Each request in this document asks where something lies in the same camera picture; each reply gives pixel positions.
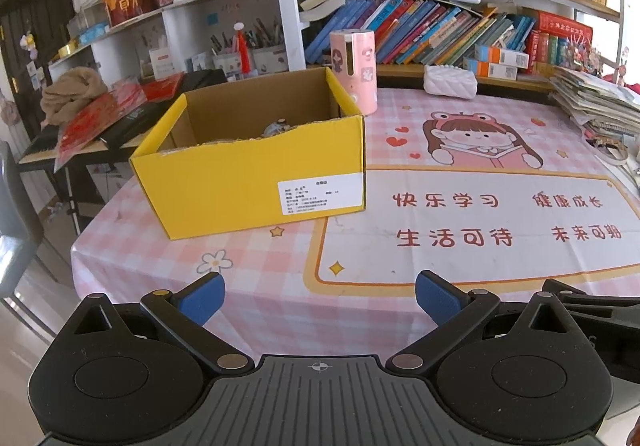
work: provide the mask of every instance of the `product label sticker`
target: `product label sticker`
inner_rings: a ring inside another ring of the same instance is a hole
[[[361,206],[362,184],[362,173],[279,182],[282,214],[298,215]]]

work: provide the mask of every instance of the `yellow cardboard box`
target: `yellow cardboard box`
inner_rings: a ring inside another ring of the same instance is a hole
[[[365,207],[364,117],[328,68],[181,95],[130,162],[171,239]]]

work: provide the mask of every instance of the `chair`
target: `chair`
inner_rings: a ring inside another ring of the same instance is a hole
[[[15,288],[32,260],[35,260],[45,273],[58,282],[36,254],[43,241],[66,263],[66,260],[45,238],[44,228],[24,188],[11,148],[5,141],[0,141],[0,303],[38,337],[41,336],[36,329],[25,321],[9,301],[17,305],[47,334],[55,338],[56,333],[15,294]]]

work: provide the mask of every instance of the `cartoon girl holding book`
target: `cartoon girl holding book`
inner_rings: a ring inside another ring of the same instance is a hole
[[[439,164],[462,168],[539,169],[544,161],[510,126],[485,113],[437,111],[422,129]]]

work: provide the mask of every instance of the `pink tumbler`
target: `pink tumbler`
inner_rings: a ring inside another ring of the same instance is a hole
[[[370,115],[378,109],[376,40],[373,31],[334,31],[329,38],[335,76],[362,114]]]

